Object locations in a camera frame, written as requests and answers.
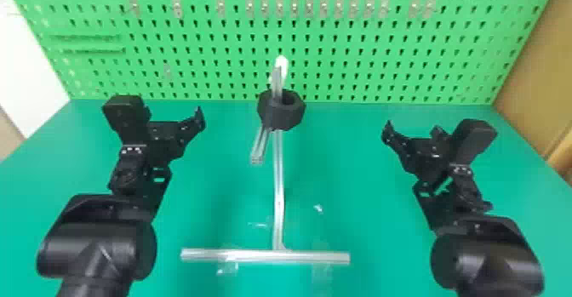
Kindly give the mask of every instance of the green tabletop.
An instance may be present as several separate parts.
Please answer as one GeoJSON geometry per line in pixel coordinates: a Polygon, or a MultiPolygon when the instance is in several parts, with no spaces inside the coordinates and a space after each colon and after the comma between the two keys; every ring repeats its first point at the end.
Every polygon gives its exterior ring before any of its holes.
{"type": "MultiPolygon", "coordinates": [[[[173,179],[153,222],[157,264],[130,296],[454,296],[432,278],[434,234],[397,156],[380,140],[387,119],[406,135],[449,132],[463,118],[499,135],[472,165],[492,213],[513,218],[541,261],[543,296],[569,296],[572,192],[487,106],[310,104],[284,134],[284,241],[292,249],[348,250],[350,266],[182,263],[180,249],[270,248],[272,148],[249,164],[260,124],[250,102],[149,101],[153,120],[203,108],[207,128],[171,164],[173,179]]],[[[101,100],[73,101],[0,164],[1,296],[55,295],[60,280],[36,274],[39,243],[69,198],[109,193],[120,141],[101,100]]]]}

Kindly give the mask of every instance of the metal rod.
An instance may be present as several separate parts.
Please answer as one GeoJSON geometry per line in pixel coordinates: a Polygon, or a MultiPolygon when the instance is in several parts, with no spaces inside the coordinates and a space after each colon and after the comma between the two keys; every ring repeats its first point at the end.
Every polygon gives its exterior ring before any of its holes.
{"type": "Polygon", "coordinates": [[[255,263],[350,263],[348,253],[304,250],[256,250],[256,249],[201,249],[183,248],[183,261],[255,262],[255,263]]]}
{"type": "Polygon", "coordinates": [[[264,162],[264,155],[266,154],[266,145],[268,144],[268,135],[270,135],[271,130],[260,126],[258,132],[256,133],[255,142],[252,145],[252,151],[250,151],[250,163],[253,165],[260,165],[264,162]]]}
{"type": "Polygon", "coordinates": [[[274,227],[272,229],[272,249],[286,249],[283,244],[284,232],[284,170],[282,130],[274,132],[274,227]]]}

